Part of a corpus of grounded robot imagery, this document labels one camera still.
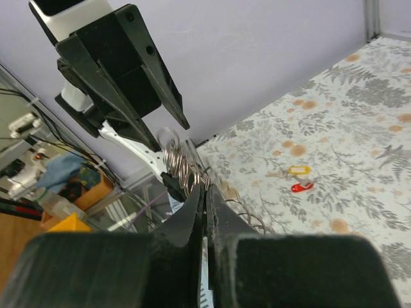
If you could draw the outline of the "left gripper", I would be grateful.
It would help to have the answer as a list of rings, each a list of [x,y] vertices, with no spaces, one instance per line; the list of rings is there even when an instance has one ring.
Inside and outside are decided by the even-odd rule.
[[[88,95],[92,106],[76,111],[58,103],[87,132],[98,136],[107,122],[120,137],[161,150],[142,118],[161,103],[188,130],[182,95],[134,4],[86,25],[56,44],[58,69]]]

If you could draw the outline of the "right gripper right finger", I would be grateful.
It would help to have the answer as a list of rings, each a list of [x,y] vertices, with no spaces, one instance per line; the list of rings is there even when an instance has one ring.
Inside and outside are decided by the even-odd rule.
[[[205,195],[209,283],[216,307],[399,307],[373,245],[355,235],[251,228],[215,185]]]

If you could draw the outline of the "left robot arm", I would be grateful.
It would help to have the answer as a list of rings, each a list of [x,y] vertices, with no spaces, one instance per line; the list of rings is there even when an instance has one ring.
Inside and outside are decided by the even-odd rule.
[[[106,1],[58,1],[48,28],[57,66],[66,79],[56,102],[91,135],[126,148],[148,164],[178,201],[188,176],[171,166],[171,141],[160,142],[143,117],[165,107],[189,128],[182,96],[133,4],[115,10]]]

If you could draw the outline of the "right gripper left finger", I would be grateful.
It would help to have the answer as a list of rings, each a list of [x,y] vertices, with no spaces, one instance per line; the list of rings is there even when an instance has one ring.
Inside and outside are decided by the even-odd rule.
[[[149,233],[47,232],[24,248],[2,307],[198,307],[205,189]]]

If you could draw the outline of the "metal ring key organizer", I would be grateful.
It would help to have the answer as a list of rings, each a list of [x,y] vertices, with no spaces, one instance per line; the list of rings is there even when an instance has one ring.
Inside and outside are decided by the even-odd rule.
[[[222,180],[206,159],[200,158],[192,143],[189,141],[182,142],[177,132],[167,126],[159,130],[156,139],[163,150],[166,173],[177,182],[175,190],[182,193],[184,198],[189,196],[196,184],[203,184],[206,189],[214,184],[227,203],[235,203],[240,207],[238,215],[249,226],[261,234],[272,234],[274,232],[265,225],[261,218],[251,213],[240,200],[239,192],[228,182]]]

